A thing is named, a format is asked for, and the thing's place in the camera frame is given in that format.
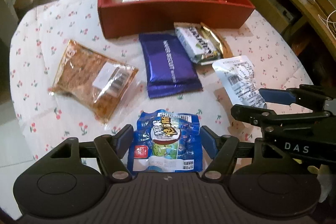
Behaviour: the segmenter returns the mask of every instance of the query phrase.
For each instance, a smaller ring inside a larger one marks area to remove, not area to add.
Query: purple wrapper
[[[181,42],[169,34],[140,34],[149,98],[200,90],[202,84]]]

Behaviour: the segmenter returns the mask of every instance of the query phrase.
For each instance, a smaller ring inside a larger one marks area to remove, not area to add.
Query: tablecloth
[[[255,10],[240,29],[219,30],[234,55],[252,61],[259,88],[285,89],[312,84],[302,64],[281,35]],[[139,68],[140,83],[107,125],[71,97],[49,94],[58,64],[69,39],[101,54]],[[22,133],[38,160],[68,137],[92,141],[116,134],[125,124],[136,126],[142,111],[158,108],[199,116],[218,135],[231,134],[241,141],[261,137],[260,128],[245,127],[230,115],[231,103],[211,65],[197,66],[202,92],[150,100],[146,69],[138,36],[106,40],[101,31],[97,0],[59,0],[30,10],[21,20],[10,49],[10,88]],[[309,110],[268,104],[277,113]]]

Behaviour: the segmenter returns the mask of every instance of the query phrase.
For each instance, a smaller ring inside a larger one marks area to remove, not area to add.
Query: floor
[[[35,0],[41,5],[54,0]],[[0,207],[12,218],[21,216],[13,196],[16,178],[33,163],[33,156],[21,134],[9,90],[8,49],[0,43]]]

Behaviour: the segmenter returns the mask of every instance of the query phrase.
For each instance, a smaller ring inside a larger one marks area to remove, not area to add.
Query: packaged bread
[[[137,71],[70,40],[51,91],[72,94],[108,122]]]

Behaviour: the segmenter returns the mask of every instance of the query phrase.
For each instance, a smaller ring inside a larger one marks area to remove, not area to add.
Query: table
[[[255,69],[258,87],[285,89],[312,84],[305,69],[278,32],[255,10],[240,29],[224,29],[234,55],[247,55]],[[70,97],[51,96],[58,64],[69,39],[111,58],[139,68],[139,85],[107,125]],[[136,125],[141,111],[158,107],[198,114],[201,125],[218,135],[231,134],[241,141],[261,137],[260,128],[244,126],[230,115],[231,102],[211,65],[197,66],[202,92],[148,99],[146,69],[137,35],[105,40],[97,13],[97,0],[59,0],[29,11],[15,32],[10,49],[10,88],[22,133],[38,160],[68,137],[92,141],[114,135],[125,124]],[[309,110],[269,104],[277,113]]]

